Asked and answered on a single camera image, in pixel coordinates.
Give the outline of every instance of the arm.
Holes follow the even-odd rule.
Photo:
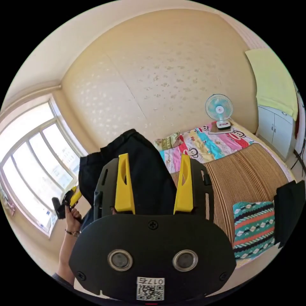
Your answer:
[[[81,224],[75,219],[81,217],[80,213],[76,209],[72,209],[70,212],[67,206],[65,206],[65,213],[67,222],[66,230],[69,232],[80,231]],[[64,241],[60,250],[59,265],[56,272],[59,277],[72,286],[74,285],[75,277],[69,267],[69,259],[76,240],[77,237],[65,233]]]

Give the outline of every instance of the screw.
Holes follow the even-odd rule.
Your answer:
[[[220,275],[219,280],[220,280],[220,281],[225,281],[226,278],[227,278],[227,273],[224,272],[224,273],[222,273],[222,274]]]
[[[156,221],[152,220],[152,221],[149,222],[148,226],[149,226],[149,229],[151,229],[151,230],[154,229],[155,230],[155,229],[158,228],[158,223]]]
[[[85,274],[83,272],[79,271],[77,273],[77,275],[78,275],[78,277],[80,278],[81,281],[86,280],[86,276],[85,276]]]

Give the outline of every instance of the window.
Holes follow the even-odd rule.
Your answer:
[[[50,101],[27,110],[0,133],[0,175],[17,206],[44,233],[57,220],[52,197],[78,184],[81,153]]]

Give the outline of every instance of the black cable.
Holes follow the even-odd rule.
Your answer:
[[[301,149],[301,152],[298,154],[298,157],[301,157],[301,155],[302,155],[302,162],[303,162],[303,163],[304,163],[303,154],[304,154],[304,151],[305,151],[305,145],[306,145],[306,129],[305,129],[305,135],[304,135],[304,140],[303,140],[302,149]],[[298,160],[299,160],[298,157],[297,157],[297,159],[296,159],[294,165],[291,167],[290,170],[292,170],[293,167],[294,167],[294,166],[296,165],[296,163],[298,162]]]

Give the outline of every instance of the white cabinet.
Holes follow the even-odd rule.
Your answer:
[[[262,107],[258,108],[258,130],[257,133],[272,144],[274,129],[274,113]]]
[[[286,159],[294,140],[293,118],[280,110],[258,106],[258,119],[258,136],[270,143]]]

